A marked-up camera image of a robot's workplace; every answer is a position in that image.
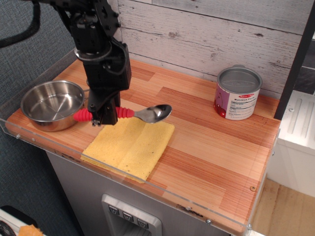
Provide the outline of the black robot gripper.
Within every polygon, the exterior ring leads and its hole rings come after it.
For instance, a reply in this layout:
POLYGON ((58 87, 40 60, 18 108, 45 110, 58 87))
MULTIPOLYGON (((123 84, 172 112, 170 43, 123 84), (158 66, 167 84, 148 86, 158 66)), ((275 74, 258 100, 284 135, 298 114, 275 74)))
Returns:
POLYGON ((88 110, 92 113, 92 125, 101 126, 101 120, 102 124, 115 125, 120 92, 129 89, 131 80, 127 44, 113 39, 106 42, 102 52, 81 53, 81 61, 90 88, 88 110))

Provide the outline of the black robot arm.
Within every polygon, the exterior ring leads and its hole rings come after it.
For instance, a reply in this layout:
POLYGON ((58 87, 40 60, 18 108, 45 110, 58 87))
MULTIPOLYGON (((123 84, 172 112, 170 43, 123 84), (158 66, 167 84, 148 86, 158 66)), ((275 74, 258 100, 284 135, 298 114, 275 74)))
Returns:
POLYGON ((114 35, 119 14, 106 0, 44 0, 59 14, 71 34, 89 86, 88 111, 93 125, 118 121, 120 92, 129 89, 131 67, 127 45, 114 35))

